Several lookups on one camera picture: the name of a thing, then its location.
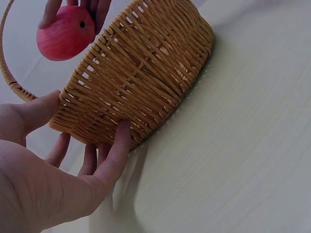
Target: wicker weave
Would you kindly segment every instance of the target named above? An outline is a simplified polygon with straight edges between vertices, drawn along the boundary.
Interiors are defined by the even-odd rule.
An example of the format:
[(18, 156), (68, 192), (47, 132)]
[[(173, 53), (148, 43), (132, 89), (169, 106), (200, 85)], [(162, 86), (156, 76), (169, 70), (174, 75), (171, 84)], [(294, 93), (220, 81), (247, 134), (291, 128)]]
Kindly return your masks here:
[[(10, 88), (24, 90), (0, 65)], [(214, 35), (190, 0), (134, 0), (101, 32), (60, 95), (50, 127), (83, 143), (113, 143), (118, 122), (131, 121), (132, 148), (175, 109), (211, 55)]]

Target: toy apple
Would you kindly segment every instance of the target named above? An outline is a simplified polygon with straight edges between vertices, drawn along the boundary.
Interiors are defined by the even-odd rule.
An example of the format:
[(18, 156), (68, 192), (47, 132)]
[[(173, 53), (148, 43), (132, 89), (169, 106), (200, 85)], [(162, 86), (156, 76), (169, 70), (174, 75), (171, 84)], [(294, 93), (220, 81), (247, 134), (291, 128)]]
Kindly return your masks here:
[(64, 61), (81, 53), (95, 37), (95, 24), (86, 8), (62, 6), (54, 22), (37, 31), (41, 54), (52, 61)]

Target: human hand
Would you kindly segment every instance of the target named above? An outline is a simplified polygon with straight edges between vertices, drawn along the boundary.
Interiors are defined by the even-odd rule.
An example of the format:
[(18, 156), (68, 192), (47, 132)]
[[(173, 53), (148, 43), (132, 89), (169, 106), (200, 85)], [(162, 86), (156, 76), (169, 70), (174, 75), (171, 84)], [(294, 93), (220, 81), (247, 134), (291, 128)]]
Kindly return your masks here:
[[(57, 14), (63, 0), (48, 0), (46, 4), (44, 16), (39, 23), (39, 28), (48, 27)], [(109, 11), (111, 0), (80, 0), (80, 6), (85, 7), (95, 22), (95, 35), (101, 31), (106, 16)], [(78, 5), (78, 0), (67, 0), (67, 5)]]
[(87, 145), (78, 177), (58, 167), (70, 136), (61, 134), (47, 160), (26, 148), (26, 135), (45, 125), (58, 107), (59, 91), (25, 104), (0, 105), (0, 228), (36, 233), (90, 215), (121, 176), (130, 127), (119, 124), (112, 147)]

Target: basket handle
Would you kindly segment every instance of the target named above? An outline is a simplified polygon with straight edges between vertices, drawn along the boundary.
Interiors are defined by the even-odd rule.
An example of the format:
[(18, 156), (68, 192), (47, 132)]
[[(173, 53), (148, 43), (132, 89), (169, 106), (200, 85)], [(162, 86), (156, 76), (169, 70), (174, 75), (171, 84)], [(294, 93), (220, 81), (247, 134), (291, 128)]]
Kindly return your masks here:
[(0, 24), (0, 69), (1, 69), (2, 75), (4, 77), (4, 80), (6, 81), (6, 83), (10, 87), (10, 89), (16, 95), (18, 95), (18, 97), (20, 97), (22, 100), (24, 100), (25, 102), (30, 102), (34, 99), (37, 99), (37, 97), (34, 94), (26, 91), (20, 84), (18, 84), (18, 82), (13, 77), (12, 73), (10, 72), (10, 70), (6, 64), (4, 54), (3, 54), (3, 30), (4, 30), (6, 18), (8, 16), (8, 13), (11, 9), (13, 2), (14, 2), (14, 0), (9, 1), (9, 3), (8, 3), (8, 5), (4, 11), (4, 14), (2, 16), (2, 20), (1, 20), (1, 24)]

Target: white surface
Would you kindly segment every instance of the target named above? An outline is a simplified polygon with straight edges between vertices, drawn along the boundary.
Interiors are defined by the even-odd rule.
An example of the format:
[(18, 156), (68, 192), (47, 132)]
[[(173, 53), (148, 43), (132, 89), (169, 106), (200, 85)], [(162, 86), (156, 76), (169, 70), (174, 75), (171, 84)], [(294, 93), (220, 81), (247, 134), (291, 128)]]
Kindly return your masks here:
[(217, 36), (214, 56), (132, 155), (117, 208), (108, 198), (53, 232), (311, 232), (310, 10), (310, 0), (207, 0), (200, 12)]

